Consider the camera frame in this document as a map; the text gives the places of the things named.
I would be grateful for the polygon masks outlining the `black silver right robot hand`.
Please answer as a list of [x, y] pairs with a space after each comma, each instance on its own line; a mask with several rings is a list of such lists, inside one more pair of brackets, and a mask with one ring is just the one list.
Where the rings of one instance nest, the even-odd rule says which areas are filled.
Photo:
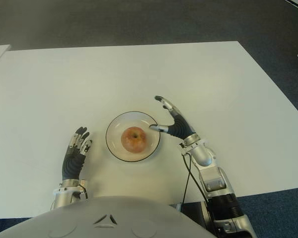
[[167, 133], [171, 136], [185, 140], [187, 137], [193, 135], [195, 130], [188, 123], [179, 109], [173, 105], [169, 100], [162, 96], [155, 96], [155, 100], [162, 103], [163, 108], [167, 109], [172, 116], [174, 123], [172, 125], [160, 125], [160, 124], [151, 124], [150, 129]]

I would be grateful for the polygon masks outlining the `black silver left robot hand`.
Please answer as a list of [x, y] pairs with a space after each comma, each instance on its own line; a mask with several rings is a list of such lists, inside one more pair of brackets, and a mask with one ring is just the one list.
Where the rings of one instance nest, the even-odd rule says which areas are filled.
[[76, 130], [70, 139], [62, 165], [62, 180], [79, 179], [86, 155], [92, 146], [92, 140], [87, 140], [89, 132], [86, 127]]

